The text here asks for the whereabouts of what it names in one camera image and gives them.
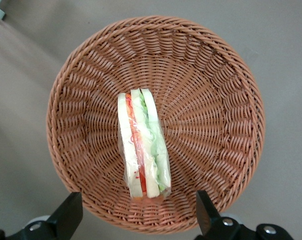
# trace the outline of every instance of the black clamp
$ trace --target black clamp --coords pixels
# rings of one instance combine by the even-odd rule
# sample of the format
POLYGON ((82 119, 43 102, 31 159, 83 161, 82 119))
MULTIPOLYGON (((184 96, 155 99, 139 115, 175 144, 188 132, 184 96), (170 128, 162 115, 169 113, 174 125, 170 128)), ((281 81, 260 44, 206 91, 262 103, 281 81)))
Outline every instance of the black clamp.
POLYGON ((196 215, 203 235, 195 240, 293 240, 274 224, 260 224, 250 230, 230 217, 221 217, 206 191, 196 193, 196 215))
POLYGON ((74 192, 46 221, 34 221, 14 235, 5 237, 0 230, 0 240, 69 240, 83 217, 82 196, 74 192))

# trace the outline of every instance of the basket weave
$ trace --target basket weave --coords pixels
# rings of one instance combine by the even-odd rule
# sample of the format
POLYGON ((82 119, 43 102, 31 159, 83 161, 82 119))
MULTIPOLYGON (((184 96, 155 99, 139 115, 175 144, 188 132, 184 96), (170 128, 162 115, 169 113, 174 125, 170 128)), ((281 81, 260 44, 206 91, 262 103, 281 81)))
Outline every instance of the basket weave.
POLYGON ((58 74, 47 111, 49 150, 67 189, 101 219, 148 234, 197 226, 196 190, 228 208, 253 176, 264 129, 259 90, 238 54, 210 30, 163 16, 88 38, 58 74), (131 203, 123 180, 117 96, 135 88, 151 90, 167 142, 172 194, 162 205, 131 203))

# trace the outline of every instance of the wrapped sandwich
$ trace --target wrapped sandwich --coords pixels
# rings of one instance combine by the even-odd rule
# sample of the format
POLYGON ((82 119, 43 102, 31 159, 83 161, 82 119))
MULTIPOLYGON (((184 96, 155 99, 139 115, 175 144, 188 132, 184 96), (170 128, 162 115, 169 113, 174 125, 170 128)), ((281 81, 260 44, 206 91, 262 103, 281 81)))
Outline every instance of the wrapped sandwich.
POLYGON ((165 198, 171 192, 169 156, 150 90, 121 93, 118 118, 124 178, 131 197, 165 198))

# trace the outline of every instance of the gray floor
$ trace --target gray floor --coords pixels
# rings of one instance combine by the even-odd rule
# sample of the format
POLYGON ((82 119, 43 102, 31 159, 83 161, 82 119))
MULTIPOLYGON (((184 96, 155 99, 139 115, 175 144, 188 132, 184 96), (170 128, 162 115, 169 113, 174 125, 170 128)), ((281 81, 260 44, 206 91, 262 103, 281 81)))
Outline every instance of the gray floor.
MULTIPOLYGON (((302 0, 3 0, 0 22, 0 228, 11 234, 68 195, 47 149, 49 91, 68 54, 133 16, 186 18, 210 28, 255 75, 267 117, 256 174, 228 212, 254 229, 275 223, 302 240, 302 0)), ((193 239, 200 230, 171 235, 193 239)), ((118 229, 85 211, 73 239, 164 239, 118 229)))

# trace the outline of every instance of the white object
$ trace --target white object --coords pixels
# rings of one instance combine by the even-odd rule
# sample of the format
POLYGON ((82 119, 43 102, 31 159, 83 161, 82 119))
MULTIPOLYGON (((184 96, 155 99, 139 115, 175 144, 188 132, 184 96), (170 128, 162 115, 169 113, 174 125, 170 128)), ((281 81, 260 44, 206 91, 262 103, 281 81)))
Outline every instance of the white object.
POLYGON ((126 110, 125 93, 121 93, 118 97, 118 118, 120 123, 120 132, 123 141, 123 151, 125 156, 126 180, 130 188, 132 197, 143 197, 139 164, 135 153, 134 143, 131 141, 132 131, 129 121, 129 116, 126 110))

